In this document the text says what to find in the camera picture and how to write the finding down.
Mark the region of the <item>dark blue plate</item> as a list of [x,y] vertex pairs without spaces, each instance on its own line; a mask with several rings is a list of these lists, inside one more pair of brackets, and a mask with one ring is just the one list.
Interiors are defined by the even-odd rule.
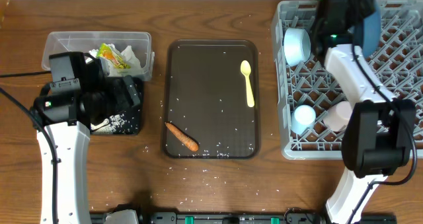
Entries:
[[354,44],[369,57],[378,47],[381,36],[381,11],[377,1],[373,2],[374,12],[366,16],[354,29]]

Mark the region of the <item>green yellow snack wrapper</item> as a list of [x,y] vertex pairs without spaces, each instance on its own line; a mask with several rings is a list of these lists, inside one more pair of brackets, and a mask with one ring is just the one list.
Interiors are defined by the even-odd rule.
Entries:
[[113,68],[115,69],[130,69],[131,68],[129,63],[126,62],[126,60],[123,58],[120,52],[114,47],[113,44],[102,43],[100,45],[100,48],[98,49],[96,57],[103,58],[106,61],[110,62]]

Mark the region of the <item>white tissue paper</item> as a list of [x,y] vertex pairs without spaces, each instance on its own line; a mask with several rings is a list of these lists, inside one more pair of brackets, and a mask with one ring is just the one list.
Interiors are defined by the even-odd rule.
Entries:
[[[98,52],[98,49],[92,49],[89,51],[89,54],[92,55],[95,58],[96,54]],[[122,77],[126,75],[131,76],[140,76],[142,72],[144,72],[144,69],[141,66],[140,60],[135,56],[134,51],[132,50],[131,46],[127,46],[124,50],[120,52],[120,54],[123,56],[123,58],[126,60],[126,62],[131,66],[130,69],[115,69],[113,68],[112,64],[108,61],[106,61],[103,58],[103,62],[106,63],[106,74],[109,77]]]

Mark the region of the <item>light blue rice bowl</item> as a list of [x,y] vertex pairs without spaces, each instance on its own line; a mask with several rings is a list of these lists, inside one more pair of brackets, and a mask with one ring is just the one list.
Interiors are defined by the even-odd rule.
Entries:
[[302,28],[288,28],[284,35],[284,54],[286,63],[296,66],[307,62],[311,55],[311,41],[309,34]]

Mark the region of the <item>pink white cup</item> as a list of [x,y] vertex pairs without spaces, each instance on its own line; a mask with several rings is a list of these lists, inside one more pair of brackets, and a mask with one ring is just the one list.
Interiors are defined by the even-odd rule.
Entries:
[[350,117],[352,115],[352,107],[348,101],[342,101],[330,107],[327,115],[323,119],[325,126],[335,132],[346,129]]

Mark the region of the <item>light blue cup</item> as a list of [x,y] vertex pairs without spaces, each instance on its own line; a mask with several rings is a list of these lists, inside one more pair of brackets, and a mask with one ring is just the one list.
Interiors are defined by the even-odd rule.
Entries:
[[305,130],[315,125],[315,110],[308,105],[298,106],[291,115],[291,131],[301,135]]

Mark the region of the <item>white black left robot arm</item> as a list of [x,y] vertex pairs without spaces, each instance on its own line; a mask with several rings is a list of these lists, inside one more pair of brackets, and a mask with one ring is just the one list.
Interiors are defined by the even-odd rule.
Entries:
[[141,80],[109,77],[103,58],[63,52],[49,56],[52,82],[32,107],[1,91],[32,121],[42,158],[41,223],[138,223],[135,210],[92,215],[87,192],[87,153],[91,126],[143,102]]

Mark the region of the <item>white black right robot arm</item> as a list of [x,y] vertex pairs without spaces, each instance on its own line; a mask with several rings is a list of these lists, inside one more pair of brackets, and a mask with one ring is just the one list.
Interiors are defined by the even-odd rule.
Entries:
[[416,108],[397,98],[366,59],[377,49],[381,13],[376,0],[316,0],[311,50],[336,79],[352,114],[342,138],[344,172],[319,223],[359,223],[375,189],[389,186],[399,167],[417,167]]

